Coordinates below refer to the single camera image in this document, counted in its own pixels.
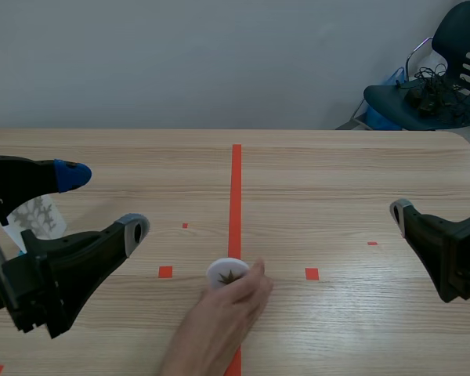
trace tangled wires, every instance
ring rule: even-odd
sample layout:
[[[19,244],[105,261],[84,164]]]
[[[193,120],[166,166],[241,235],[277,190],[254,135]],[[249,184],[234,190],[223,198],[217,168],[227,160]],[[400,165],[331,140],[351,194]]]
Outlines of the tangled wires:
[[[470,90],[461,84],[464,81],[470,87],[469,81],[464,78],[450,78],[444,64],[439,64],[435,70],[423,67],[414,77],[418,80],[416,85],[405,87],[397,82],[397,86],[418,91],[421,98],[418,110],[421,116],[435,115],[439,121],[450,125],[470,124]]]

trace black robotic arm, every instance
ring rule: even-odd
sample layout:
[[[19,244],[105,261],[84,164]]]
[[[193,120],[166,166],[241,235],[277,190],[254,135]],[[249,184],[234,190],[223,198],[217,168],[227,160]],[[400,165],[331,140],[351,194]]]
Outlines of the black robotic arm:
[[[0,156],[0,222],[22,203],[47,193],[85,185],[90,169],[66,161],[31,161]],[[0,309],[18,330],[46,325],[51,338],[68,331],[95,289],[147,235],[146,217],[127,214],[102,231],[39,240],[21,233],[26,253],[6,260],[0,248]]]

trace hand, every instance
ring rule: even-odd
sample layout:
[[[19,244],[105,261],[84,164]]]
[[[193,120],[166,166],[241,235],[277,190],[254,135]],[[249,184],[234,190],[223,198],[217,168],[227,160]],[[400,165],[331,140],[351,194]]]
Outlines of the hand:
[[[172,338],[161,376],[223,376],[272,289],[258,260],[245,277],[207,290]]]

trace wooden table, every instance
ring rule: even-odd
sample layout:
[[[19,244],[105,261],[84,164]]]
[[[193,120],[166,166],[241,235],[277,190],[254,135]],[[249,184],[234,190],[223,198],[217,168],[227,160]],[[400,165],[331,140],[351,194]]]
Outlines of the wooden table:
[[[470,216],[470,145],[459,136],[0,130],[0,154],[92,168],[86,187],[53,195],[71,232],[127,212],[152,224],[60,338],[19,333],[0,311],[2,375],[156,374],[206,268],[226,257],[238,143],[242,258],[262,256],[276,281],[242,346],[243,375],[470,375],[470,301],[439,300],[389,214],[405,197],[421,212]],[[0,241],[15,255],[1,230]],[[159,266],[173,266],[173,278],[157,278]],[[320,281],[305,278],[308,267]]]

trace black cable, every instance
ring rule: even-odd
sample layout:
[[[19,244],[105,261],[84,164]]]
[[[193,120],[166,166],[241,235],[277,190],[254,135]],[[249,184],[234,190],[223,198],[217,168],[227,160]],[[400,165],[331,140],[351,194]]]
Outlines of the black cable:
[[[442,66],[444,70],[437,72],[438,68]],[[413,86],[403,87],[400,82],[396,82],[398,89],[409,90],[415,88],[422,88],[421,94],[424,97],[432,98],[436,103],[435,115],[439,117],[442,123],[456,125],[465,125],[470,123],[470,94],[465,95],[460,91],[463,89],[468,90],[465,86],[460,85],[460,80],[449,79],[447,76],[447,67],[441,63],[436,66],[435,70],[427,67],[422,67],[414,75],[418,79],[418,83]]]

